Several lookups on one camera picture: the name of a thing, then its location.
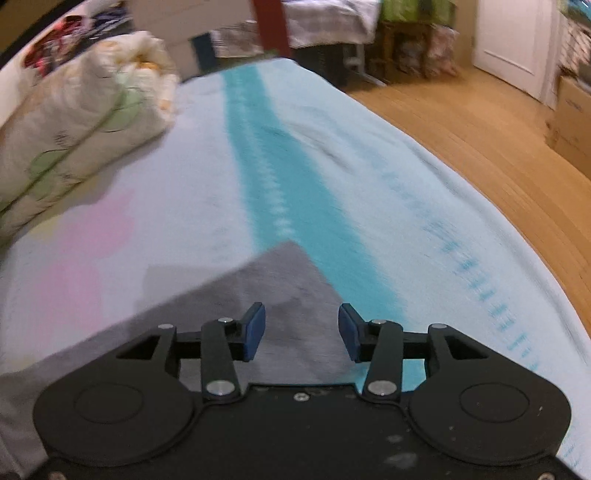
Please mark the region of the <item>grey knit pants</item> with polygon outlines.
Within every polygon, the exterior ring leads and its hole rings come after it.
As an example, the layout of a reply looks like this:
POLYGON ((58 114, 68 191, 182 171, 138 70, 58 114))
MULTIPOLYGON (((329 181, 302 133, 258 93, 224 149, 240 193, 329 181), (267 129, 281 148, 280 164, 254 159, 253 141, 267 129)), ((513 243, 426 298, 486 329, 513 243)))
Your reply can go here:
POLYGON ((342 298, 300 245, 283 242, 211 282, 2 375, 1 472, 20 479, 45 461, 32 410, 55 380, 160 324, 172 324, 180 333, 197 331, 207 321, 241 318, 255 302, 266 307, 266 332, 256 358, 236 368, 242 386, 355 381, 359 369, 337 326, 342 298))

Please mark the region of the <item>floral pastel bed sheet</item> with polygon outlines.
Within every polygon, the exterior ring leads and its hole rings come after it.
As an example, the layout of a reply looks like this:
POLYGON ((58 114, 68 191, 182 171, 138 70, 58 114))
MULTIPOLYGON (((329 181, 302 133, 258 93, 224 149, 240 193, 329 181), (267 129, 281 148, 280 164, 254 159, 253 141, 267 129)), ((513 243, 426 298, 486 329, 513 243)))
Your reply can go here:
POLYGON ((480 192, 289 60, 192 80, 177 98, 168 132, 2 253, 1 377, 291 241, 363 317, 448 324, 560 387, 572 407, 560 456, 589 475, 589 337, 480 192))

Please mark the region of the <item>lower floral white pillow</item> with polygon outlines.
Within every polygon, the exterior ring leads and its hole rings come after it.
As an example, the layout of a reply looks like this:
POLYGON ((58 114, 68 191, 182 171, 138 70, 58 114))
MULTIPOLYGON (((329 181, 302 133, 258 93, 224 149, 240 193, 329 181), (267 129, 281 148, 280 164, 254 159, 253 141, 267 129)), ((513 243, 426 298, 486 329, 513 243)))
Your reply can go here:
POLYGON ((1 214, 1 242, 9 242, 21 228, 102 168, 161 135, 173 120, 174 107, 169 99, 142 100, 115 109, 9 204, 1 214))

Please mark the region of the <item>floral white pillow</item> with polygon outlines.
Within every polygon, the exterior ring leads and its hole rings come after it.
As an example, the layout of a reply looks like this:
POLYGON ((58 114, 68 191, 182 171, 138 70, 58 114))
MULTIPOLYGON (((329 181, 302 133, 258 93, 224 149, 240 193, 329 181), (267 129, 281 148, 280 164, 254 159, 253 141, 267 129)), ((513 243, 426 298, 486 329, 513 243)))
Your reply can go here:
POLYGON ((1 214, 1 242, 9 242, 21 228, 102 168, 161 135, 173 120, 174 107, 169 99, 142 100, 115 109, 9 204, 1 214))
POLYGON ((102 40, 35 86, 1 128, 1 205, 84 179, 164 132, 179 82, 162 40, 146 31, 102 40))

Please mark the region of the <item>upper floral white pillow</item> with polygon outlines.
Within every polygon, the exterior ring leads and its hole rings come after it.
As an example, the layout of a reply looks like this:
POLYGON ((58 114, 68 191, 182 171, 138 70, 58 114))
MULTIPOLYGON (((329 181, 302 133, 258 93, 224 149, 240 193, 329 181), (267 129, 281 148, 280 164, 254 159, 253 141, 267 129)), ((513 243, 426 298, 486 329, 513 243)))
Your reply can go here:
POLYGON ((84 179, 164 132, 179 82, 162 40, 146 31, 102 40, 35 86, 1 128, 1 205, 84 179))

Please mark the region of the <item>cardboard box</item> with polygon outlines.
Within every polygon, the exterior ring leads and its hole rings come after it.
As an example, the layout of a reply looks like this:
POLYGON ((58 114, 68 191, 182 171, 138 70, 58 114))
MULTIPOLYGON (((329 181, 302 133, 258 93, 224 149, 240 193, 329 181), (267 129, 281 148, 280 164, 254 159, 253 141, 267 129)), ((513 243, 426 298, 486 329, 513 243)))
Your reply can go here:
POLYGON ((590 93, 572 77, 561 79, 546 143, 584 176, 590 178, 590 93))

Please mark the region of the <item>wooden side table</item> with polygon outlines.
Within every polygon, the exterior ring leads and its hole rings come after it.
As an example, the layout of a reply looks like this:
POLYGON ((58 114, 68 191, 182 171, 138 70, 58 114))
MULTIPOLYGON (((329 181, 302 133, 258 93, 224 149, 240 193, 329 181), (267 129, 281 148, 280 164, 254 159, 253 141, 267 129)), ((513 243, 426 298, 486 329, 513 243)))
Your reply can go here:
POLYGON ((427 80, 457 77, 454 49, 458 37, 454 28, 445 25, 380 21, 370 72, 387 83, 397 81, 401 74, 427 80))

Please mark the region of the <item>plaid bedding pile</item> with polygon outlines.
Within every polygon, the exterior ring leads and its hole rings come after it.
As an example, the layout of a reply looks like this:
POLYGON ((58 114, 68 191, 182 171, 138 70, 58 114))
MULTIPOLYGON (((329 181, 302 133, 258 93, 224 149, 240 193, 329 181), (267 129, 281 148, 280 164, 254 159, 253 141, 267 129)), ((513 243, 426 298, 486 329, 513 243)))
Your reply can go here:
MULTIPOLYGON (((370 44, 375 38, 379 0, 284 1, 290 48, 335 44, 370 44)), ((246 20, 211 32, 221 58, 246 58, 263 53, 256 21, 246 20)))

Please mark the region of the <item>white room door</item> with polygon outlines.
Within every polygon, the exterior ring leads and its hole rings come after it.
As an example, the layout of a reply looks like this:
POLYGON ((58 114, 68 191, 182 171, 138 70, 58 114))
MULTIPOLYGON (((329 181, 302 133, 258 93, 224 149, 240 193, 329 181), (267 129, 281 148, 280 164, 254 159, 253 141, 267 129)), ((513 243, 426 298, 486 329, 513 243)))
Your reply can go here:
POLYGON ((558 16, 556 1, 480 1, 474 66, 542 101, 548 89, 558 16))

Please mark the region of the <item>green patterned fabric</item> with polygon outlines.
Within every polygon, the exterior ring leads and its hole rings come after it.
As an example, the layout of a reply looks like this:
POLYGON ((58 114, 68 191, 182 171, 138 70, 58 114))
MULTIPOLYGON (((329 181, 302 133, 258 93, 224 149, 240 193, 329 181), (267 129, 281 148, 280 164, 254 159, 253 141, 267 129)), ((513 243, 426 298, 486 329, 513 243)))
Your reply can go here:
POLYGON ((384 0, 380 18, 390 22, 448 25, 456 4, 449 0, 384 0))

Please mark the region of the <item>cluttered clothes shelf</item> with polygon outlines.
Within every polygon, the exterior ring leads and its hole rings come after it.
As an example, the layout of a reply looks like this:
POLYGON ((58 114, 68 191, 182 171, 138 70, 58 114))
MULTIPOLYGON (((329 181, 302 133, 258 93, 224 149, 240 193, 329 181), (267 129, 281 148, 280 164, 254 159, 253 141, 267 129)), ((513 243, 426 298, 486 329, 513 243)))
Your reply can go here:
POLYGON ((27 48, 21 67, 45 77, 93 44, 134 30, 125 1, 107 1, 88 14, 68 14, 27 48))

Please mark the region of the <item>red wooden post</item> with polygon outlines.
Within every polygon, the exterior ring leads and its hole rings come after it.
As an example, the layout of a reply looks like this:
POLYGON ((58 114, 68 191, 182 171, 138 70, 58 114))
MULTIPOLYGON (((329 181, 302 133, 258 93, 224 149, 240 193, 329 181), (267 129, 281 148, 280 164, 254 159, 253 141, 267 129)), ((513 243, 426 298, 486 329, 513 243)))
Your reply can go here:
POLYGON ((290 41, 287 34, 287 20, 281 0, 252 0, 256 14, 259 39, 263 51, 283 58, 291 58, 290 41))

